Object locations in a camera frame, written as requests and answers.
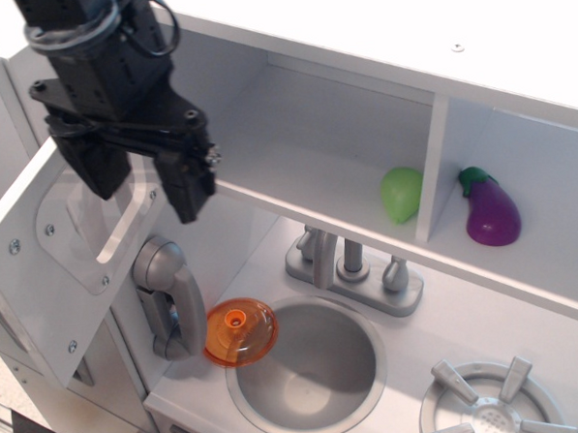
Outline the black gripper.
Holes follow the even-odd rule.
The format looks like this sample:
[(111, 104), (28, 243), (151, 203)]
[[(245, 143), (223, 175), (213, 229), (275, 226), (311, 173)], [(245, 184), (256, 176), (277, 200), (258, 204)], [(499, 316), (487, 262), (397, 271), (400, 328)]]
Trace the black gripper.
[(62, 156), (96, 196), (109, 200), (131, 172), (128, 155), (141, 154), (153, 160), (167, 201), (189, 224), (215, 195), (219, 157), (202, 110), (170, 85), (179, 42), (177, 33), (34, 42), (56, 77), (29, 93), (46, 107)]

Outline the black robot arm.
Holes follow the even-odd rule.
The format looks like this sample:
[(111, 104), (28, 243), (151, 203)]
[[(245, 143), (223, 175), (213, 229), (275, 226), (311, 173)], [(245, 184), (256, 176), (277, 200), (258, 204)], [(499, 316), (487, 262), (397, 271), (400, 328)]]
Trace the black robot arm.
[(167, 201), (192, 223), (216, 189), (219, 156), (206, 116), (170, 85), (176, 20), (165, 37), (152, 10), (164, 0), (16, 0), (29, 46), (56, 77), (34, 82), (46, 124), (91, 191), (111, 198), (131, 172), (130, 154), (152, 159)]

